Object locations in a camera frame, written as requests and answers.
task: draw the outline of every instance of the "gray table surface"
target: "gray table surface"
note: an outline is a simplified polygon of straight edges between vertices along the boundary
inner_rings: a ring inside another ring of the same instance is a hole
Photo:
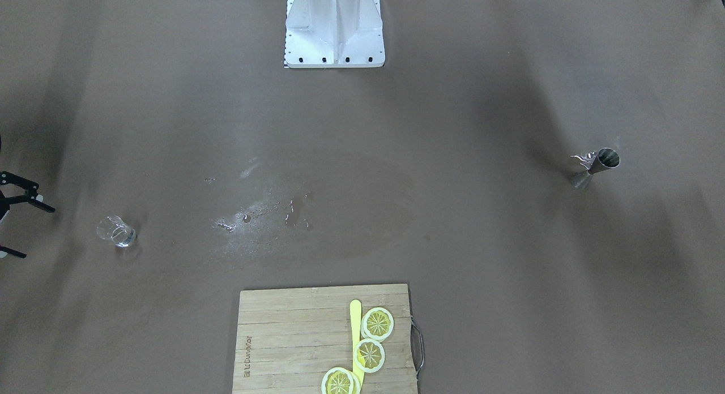
[[[58,209],[0,230],[0,392],[228,393],[240,290],[388,282],[424,394],[725,392],[720,0],[381,0],[346,71],[282,67],[285,0],[0,2],[0,169]]]

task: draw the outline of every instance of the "metal handle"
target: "metal handle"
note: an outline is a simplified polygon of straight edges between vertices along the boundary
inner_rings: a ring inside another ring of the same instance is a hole
[[[420,379],[420,372],[423,370],[423,366],[425,365],[425,345],[423,343],[423,333],[420,332],[420,328],[417,327],[415,319],[412,316],[410,316],[410,329],[411,334],[412,330],[415,330],[417,333],[417,342],[419,342],[420,345],[420,364],[415,368],[415,378]]]

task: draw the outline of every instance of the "wooden cutting board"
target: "wooden cutting board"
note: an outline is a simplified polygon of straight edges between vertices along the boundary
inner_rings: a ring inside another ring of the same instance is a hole
[[[395,319],[385,363],[365,374],[361,394],[417,394],[406,284],[242,291],[236,331],[234,394],[320,394],[332,367],[352,370],[349,304],[376,306]]]

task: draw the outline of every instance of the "white metal mount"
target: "white metal mount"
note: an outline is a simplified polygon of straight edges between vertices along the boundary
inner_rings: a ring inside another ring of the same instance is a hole
[[[380,13],[380,0],[287,0],[285,66],[383,66]]]

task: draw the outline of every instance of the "cutting board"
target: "cutting board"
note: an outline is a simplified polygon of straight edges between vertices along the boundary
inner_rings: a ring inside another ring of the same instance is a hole
[[[234,394],[320,394],[332,367],[352,370],[349,304],[382,306],[395,319],[385,363],[361,394],[417,394],[406,284],[248,290],[239,297]]]

